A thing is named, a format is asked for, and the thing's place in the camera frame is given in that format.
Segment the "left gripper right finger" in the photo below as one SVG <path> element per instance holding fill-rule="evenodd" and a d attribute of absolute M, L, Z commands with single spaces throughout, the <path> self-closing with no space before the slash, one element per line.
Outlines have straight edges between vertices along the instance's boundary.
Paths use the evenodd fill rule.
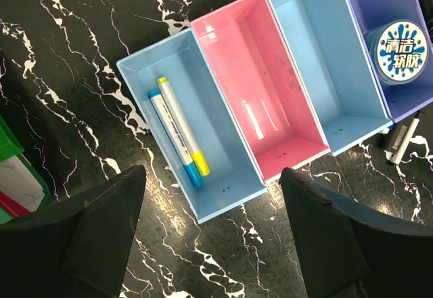
<path fill-rule="evenodd" d="M 431 297 L 432 227 L 284 168 L 279 180 L 309 297 Z"/>

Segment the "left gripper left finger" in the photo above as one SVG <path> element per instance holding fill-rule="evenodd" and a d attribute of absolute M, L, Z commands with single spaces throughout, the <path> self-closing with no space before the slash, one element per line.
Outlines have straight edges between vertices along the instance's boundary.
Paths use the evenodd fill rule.
<path fill-rule="evenodd" d="M 1 296 L 118 297 L 145 185 L 132 166 L 1 225 Z"/>

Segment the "green ring binder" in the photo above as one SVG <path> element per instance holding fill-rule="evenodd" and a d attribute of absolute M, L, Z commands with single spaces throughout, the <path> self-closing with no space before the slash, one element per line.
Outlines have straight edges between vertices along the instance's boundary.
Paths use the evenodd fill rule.
<path fill-rule="evenodd" d="M 24 149 L 1 120 L 1 223 L 46 205 L 49 187 L 24 156 Z"/>

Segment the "black white marker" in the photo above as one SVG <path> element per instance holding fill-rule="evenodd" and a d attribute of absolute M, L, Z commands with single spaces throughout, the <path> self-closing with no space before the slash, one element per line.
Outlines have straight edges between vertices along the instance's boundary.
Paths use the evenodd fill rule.
<path fill-rule="evenodd" d="M 399 165 L 420 122 L 422 111 L 418 110 L 413 116 L 395 123 L 385 138 L 384 149 L 391 153 L 390 164 Z"/>

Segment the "white marker blue cap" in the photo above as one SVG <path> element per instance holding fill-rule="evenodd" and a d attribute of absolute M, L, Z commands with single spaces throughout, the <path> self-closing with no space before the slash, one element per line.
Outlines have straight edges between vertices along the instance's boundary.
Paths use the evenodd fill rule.
<path fill-rule="evenodd" d="M 196 164 L 194 163 L 191 153 L 189 152 L 185 140 L 177 127 L 177 124 L 168 109 L 168 105 L 165 102 L 162 94 L 159 90 L 153 89 L 148 92 L 148 98 L 150 99 L 152 106 L 154 107 L 158 118 L 160 119 L 167 135 L 170 138 L 172 145 L 174 146 L 177 155 L 179 156 L 182 165 L 189 176 L 194 187 L 201 187 L 204 182 Z"/>

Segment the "four-compartment colourful organizer tray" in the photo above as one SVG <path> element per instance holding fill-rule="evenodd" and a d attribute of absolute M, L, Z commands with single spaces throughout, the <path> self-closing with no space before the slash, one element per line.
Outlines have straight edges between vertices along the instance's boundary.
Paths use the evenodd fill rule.
<path fill-rule="evenodd" d="M 385 87 L 363 34 L 395 20 L 421 26 L 430 58 L 416 80 Z M 432 102 L 418 0 L 237 0 L 117 67 L 199 223 L 261 195 L 283 168 L 337 156 Z M 160 77 L 210 167 L 199 188 L 148 98 Z"/>

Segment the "yellow highlighter pen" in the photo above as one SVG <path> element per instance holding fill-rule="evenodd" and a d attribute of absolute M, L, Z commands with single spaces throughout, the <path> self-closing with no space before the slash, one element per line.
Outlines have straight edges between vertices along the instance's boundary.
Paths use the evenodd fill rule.
<path fill-rule="evenodd" d="M 169 80 L 166 77 L 160 77 L 157 79 L 158 88 L 164 98 L 165 102 L 168 104 L 168 109 L 174 118 L 174 121 L 182 135 L 183 140 L 191 154 L 191 157 L 200 172 L 202 177 L 210 174 L 210 167 L 196 141 L 189 123 L 182 111 L 180 103 L 170 85 Z"/>

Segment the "round blue tape tin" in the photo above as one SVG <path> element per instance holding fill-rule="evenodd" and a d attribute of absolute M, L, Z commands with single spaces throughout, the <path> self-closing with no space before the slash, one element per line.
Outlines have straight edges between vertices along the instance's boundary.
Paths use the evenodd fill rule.
<path fill-rule="evenodd" d="M 383 24 L 368 30 L 363 37 L 378 80 L 385 87 L 408 84 L 427 66 L 427 36 L 412 20 Z"/>

